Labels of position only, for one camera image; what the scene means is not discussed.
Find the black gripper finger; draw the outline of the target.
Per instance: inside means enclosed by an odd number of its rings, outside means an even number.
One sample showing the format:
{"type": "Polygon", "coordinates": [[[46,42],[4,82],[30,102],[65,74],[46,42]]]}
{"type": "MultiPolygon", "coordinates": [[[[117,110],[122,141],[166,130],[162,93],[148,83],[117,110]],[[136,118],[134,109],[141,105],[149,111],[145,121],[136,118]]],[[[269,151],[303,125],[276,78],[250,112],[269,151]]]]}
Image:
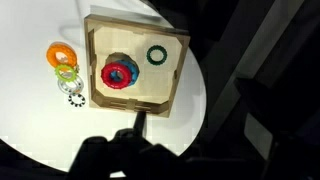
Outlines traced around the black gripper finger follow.
{"type": "Polygon", "coordinates": [[[134,132],[139,135],[142,136],[143,135],[143,129],[144,129],[144,125],[145,125],[145,121],[146,121],[146,112],[145,111],[139,111],[137,113],[135,122],[134,122],[134,132]]]}

